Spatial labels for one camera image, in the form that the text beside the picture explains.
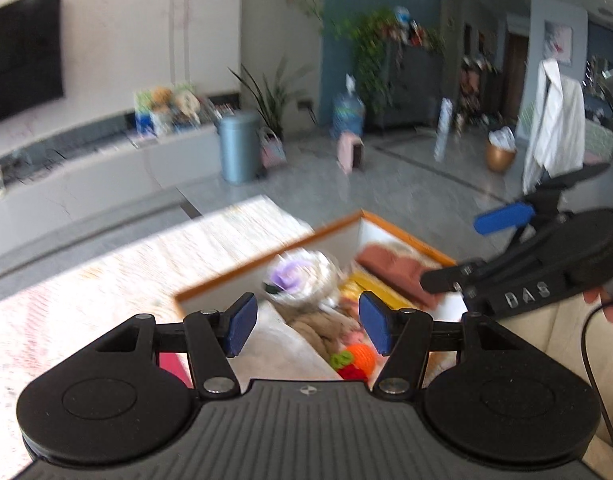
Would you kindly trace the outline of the orange crochet ball toy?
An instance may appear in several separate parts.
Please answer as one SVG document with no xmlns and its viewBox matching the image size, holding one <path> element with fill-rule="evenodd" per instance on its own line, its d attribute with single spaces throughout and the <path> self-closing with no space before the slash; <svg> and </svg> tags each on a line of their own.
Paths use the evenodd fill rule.
<svg viewBox="0 0 613 480">
<path fill-rule="evenodd" d="M 368 382 L 377 365 L 377 353 L 368 344 L 350 344 L 333 354 L 329 364 L 343 380 Z"/>
</svg>

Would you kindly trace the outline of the pink scouring sponge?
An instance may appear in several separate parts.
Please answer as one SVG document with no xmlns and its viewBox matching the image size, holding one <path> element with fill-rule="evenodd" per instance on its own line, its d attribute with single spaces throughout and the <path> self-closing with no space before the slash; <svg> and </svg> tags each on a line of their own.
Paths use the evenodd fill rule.
<svg viewBox="0 0 613 480">
<path fill-rule="evenodd" d="M 370 244 L 355 256 L 355 262 L 419 307 L 435 310 L 442 299 L 441 295 L 430 294 L 421 287 L 421 275 L 430 268 L 410 254 L 385 245 Z"/>
</svg>

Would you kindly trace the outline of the clear plastic bouquet bag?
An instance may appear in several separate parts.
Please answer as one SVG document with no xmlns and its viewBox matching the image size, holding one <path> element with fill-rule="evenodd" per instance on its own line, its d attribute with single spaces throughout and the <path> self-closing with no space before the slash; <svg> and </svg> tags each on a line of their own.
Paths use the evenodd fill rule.
<svg viewBox="0 0 613 480">
<path fill-rule="evenodd" d="M 333 298 L 343 271 L 325 252 L 303 247 L 275 257 L 266 268 L 262 290 L 275 304 L 291 309 L 315 308 Z"/>
</svg>

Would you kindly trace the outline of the pink box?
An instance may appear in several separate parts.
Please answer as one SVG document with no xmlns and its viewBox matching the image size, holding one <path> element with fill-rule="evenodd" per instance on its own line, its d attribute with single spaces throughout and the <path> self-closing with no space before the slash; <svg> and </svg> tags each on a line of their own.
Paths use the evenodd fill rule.
<svg viewBox="0 0 613 480">
<path fill-rule="evenodd" d="M 187 388 L 194 388 L 194 384 L 192 383 L 192 375 L 190 374 L 185 354 L 161 352 L 158 356 L 158 360 L 159 367 L 162 368 L 162 370 L 166 370 L 177 379 L 180 379 L 181 382 L 184 382 L 184 385 Z"/>
</svg>

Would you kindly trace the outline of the white hanging shirt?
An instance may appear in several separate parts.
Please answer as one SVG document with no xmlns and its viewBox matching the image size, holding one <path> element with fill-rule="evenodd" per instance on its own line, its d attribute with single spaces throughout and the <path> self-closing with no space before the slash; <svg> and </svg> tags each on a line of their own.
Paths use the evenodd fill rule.
<svg viewBox="0 0 613 480">
<path fill-rule="evenodd" d="M 523 193 L 543 179 L 579 170 L 585 153 L 585 114 L 581 84 L 562 75 L 555 58 L 539 65 L 529 145 L 523 167 Z"/>
</svg>

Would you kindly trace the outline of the white folded towel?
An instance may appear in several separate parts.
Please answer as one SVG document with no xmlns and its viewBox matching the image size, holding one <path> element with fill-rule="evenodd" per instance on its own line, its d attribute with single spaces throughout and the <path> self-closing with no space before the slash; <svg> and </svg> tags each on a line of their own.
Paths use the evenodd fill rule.
<svg viewBox="0 0 613 480">
<path fill-rule="evenodd" d="M 242 391 L 252 379 L 340 380 L 340 376 L 266 300 L 244 348 L 229 360 Z"/>
</svg>

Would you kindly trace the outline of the copper round pot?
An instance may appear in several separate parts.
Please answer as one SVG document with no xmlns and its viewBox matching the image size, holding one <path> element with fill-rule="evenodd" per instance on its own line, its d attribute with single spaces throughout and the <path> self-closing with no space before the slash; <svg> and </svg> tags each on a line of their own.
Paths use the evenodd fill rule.
<svg viewBox="0 0 613 480">
<path fill-rule="evenodd" d="M 489 133 L 485 147 L 485 163 L 490 171 L 505 174 L 513 166 L 517 154 L 515 136 L 507 130 Z"/>
</svg>

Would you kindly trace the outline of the brown plush toy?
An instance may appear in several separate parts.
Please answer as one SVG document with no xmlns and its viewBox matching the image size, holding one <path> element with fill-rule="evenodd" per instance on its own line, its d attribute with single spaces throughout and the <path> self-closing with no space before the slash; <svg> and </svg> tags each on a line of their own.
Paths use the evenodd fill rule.
<svg viewBox="0 0 613 480">
<path fill-rule="evenodd" d="M 355 337 L 363 340 L 363 330 L 357 320 L 335 309 L 317 309 L 301 313 L 288 322 L 315 352 L 328 361 Z"/>
</svg>

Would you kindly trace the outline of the orange rimmed white box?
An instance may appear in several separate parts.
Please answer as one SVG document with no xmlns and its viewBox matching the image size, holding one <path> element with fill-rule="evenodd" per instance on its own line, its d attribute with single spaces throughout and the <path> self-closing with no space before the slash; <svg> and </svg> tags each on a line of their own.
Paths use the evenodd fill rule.
<svg viewBox="0 0 613 480">
<path fill-rule="evenodd" d="M 392 308 L 425 309 L 369 273 L 366 262 L 395 263 L 402 278 L 449 266 L 452 259 L 368 211 L 264 250 L 234 269 L 174 296 L 182 314 L 224 311 L 241 295 L 258 300 L 256 327 L 230 359 L 241 387 L 253 379 L 372 382 L 385 360 L 359 321 L 362 292 Z"/>
</svg>

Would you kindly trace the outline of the pink space heater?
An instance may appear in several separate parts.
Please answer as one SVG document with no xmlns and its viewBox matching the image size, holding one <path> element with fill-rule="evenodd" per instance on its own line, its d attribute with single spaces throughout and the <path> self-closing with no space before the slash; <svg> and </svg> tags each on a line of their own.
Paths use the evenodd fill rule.
<svg viewBox="0 0 613 480">
<path fill-rule="evenodd" d="M 345 174 L 360 170 L 363 165 L 364 143 L 355 133 L 346 130 L 338 140 L 338 166 Z"/>
</svg>

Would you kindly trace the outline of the white lace tablecloth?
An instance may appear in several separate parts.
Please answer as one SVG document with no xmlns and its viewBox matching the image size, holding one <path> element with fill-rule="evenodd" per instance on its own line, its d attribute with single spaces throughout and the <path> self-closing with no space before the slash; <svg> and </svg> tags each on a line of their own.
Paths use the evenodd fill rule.
<svg viewBox="0 0 613 480">
<path fill-rule="evenodd" d="M 259 195 L 150 236 L 0 301 L 0 479 L 30 461 L 16 403 L 23 388 L 130 316 L 183 316 L 173 297 L 312 233 Z"/>
</svg>

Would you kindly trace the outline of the pink woven basket bag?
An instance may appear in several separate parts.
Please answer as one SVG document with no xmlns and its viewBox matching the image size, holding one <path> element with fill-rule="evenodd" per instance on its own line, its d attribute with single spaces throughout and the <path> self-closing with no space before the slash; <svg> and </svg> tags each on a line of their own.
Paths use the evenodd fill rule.
<svg viewBox="0 0 613 480">
<path fill-rule="evenodd" d="M 282 140 L 279 139 L 277 134 L 264 126 L 259 131 L 261 142 L 261 160 L 265 169 L 271 169 L 274 167 L 287 164 L 287 156 L 282 144 Z"/>
</svg>

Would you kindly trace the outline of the dark cabinet with plants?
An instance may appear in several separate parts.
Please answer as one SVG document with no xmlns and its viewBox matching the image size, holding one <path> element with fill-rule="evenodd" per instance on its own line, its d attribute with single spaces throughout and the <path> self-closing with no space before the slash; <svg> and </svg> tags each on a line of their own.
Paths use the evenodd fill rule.
<svg viewBox="0 0 613 480">
<path fill-rule="evenodd" d="M 381 8 L 335 26 L 350 41 L 352 75 L 371 131 L 429 126 L 439 113 L 444 42 L 403 6 Z"/>
</svg>

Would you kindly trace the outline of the blue water jug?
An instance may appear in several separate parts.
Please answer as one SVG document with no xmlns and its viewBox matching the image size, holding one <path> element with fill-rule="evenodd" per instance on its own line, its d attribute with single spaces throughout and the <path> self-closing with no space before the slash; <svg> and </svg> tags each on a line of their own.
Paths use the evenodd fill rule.
<svg viewBox="0 0 613 480">
<path fill-rule="evenodd" d="M 365 105 L 355 88 L 355 79 L 346 74 L 346 89 L 334 100 L 331 136 L 339 139 L 344 132 L 363 136 L 365 113 Z"/>
</svg>

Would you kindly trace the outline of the blue-grey trash bin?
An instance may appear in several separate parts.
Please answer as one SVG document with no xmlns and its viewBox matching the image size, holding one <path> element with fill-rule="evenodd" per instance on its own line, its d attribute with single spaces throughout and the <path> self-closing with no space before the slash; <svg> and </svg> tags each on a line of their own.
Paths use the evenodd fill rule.
<svg viewBox="0 0 613 480">
<path fill-rule="evenodd" d="M 255 110 L 236 110 L 218 122 L 222 176 L 229 184 L 256 180 L 262 168 L 261 118 Z"/>
</svg>

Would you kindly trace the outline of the teddy bear gift box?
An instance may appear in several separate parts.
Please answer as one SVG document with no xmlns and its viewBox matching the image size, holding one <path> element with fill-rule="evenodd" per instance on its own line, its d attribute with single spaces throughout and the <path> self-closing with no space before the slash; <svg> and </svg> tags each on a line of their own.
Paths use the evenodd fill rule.
<svg viewBox="0 0 613 480">
<path fill-rule="evenodd" d="M 138 90 L 133 94 L 140 136 L 169 136 L 202 124 L 201 101 L 190 82 Z"/>
</svg>

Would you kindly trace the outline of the long leaf potted plant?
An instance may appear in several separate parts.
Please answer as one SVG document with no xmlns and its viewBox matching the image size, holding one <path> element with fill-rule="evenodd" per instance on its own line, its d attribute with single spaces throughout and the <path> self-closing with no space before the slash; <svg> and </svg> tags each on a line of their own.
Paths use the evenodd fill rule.
<svg viewBox="0 0 613 480">
<path fill-rule="evenodd" d="M 241 64 L 239 73 L 231 68 L 229 69 L 229 73 L 252 96 L 263 125 L 275 133 L 281 141 L 284 140 L 286 108 L 289 104 L 297 103 L 308 95 L 307 90 L 298 88 L 298 84 L 312 72 L 312 66 L 309 64 L 302 65 L 290 73 L 287 72 L 287 67 L 288 60 L 283 56 L 273 77 L 268 78 L 266 75 L 262 75 L 260 80 L 256 80 L 244 64 Z"/>
</svg>

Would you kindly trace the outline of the black wall television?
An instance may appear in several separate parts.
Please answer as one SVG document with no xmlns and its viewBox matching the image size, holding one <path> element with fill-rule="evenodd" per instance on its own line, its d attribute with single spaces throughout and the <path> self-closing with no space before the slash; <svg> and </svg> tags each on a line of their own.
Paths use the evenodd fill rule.
<svg viewBox="0 0 613 480">
<path fill-rule="evenodd" d="M 64 96 L 62 0 L 0 6 L 0 122 Z"/>
</svg>

